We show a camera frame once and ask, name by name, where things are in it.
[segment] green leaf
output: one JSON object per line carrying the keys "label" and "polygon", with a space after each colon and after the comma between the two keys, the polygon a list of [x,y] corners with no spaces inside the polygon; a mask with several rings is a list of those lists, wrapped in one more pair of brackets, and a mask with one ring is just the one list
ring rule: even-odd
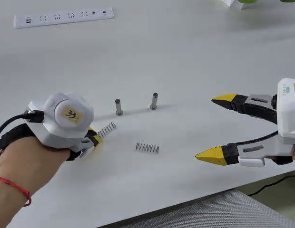
{"label": "green leaf", "polygon": [[238,0],[240,3],[255,3],[257,0]]}
{"label": "green leaf", "polygon": [[295,2],[295,0],[280,0],[281,2]]}

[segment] table surface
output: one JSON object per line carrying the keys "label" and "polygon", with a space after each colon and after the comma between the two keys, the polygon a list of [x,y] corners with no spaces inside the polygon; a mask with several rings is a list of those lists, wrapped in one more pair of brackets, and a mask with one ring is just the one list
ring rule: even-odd
{"label": "table surface", "polygon": [[[13,28],[15,14],[101,6],[116,18]],[[118,126],[93,154],[66,162],[10,227],[93,228],[295,170],[194,158],[274,131],[210,99],[275,94],[282,77],[295,78],[295,3],[238,11],[218,0],[0,1],[0,124],[32,99],[76,91],[94,107],[94,129]],[[135,151],[136,142],[159,154]]]}

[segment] black cord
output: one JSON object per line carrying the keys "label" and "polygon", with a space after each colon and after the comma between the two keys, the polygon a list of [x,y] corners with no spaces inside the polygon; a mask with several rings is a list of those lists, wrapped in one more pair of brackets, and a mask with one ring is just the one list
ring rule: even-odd
{"label": "black cord", "polygon": [[12,123],[15,120],[18,119],[28,119],[30,117],[30,114],[21,114],[21,115],[16,115],[12,118],[10,118],[9,120],[7,120],[5,123],[2,124],[2,126],[0,126],[0,133],[5,129],[5,127],[8,126],[8,124]]}
{"label": "black cord", "polygon": [[286,177],[283,177],[283,178],[279,179],[278,181],[276,181],[276,182],[274,182],[274,183],[272,183],[272,184],[267,184],[267,185],[265,185],[264,187],[262,187],[259,191],[256,191],[255,193],[252,193],[252,194],[250,194],[250,195],[248,195],[248,196],[254,196],[254,195],[260,193],[260,192],[261,192],[262,190],[264,190],[265,188],[270,187],[270,186],[274,186],[274,185],[276,185],[276,184],[278,184],[278,183],[281,183],[282,181],[284,181],[284,180],[286,180],[287,178],[290,178],[290,177],[295,177],[295,175],[286,176]]}

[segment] metal spring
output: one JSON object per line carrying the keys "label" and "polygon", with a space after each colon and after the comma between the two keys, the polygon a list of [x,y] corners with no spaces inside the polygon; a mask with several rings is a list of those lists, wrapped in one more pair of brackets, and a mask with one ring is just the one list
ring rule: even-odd
{"label": "metal spring", "polygon": [[159,146],[136,143],[136,150],[150,153],[159,153]]}
{"label": "metal spring", "polygon": [[103,129],[97,132],[97,136],[103,138],[105,135],[113,131],[117,126],[111,122],[110,124],[106,125]]}

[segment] power outlet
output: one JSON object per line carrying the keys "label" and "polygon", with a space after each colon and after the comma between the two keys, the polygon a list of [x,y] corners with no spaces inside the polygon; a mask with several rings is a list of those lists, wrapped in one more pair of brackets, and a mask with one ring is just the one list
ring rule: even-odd
{"label": "power outlet", "polygon": [[90,20],[103,20],[114,17],[115,15],[113,9],[106,7],[83,10],[62,10],[25,16],[17,15],[14,17],[14,28],[21,29]]}

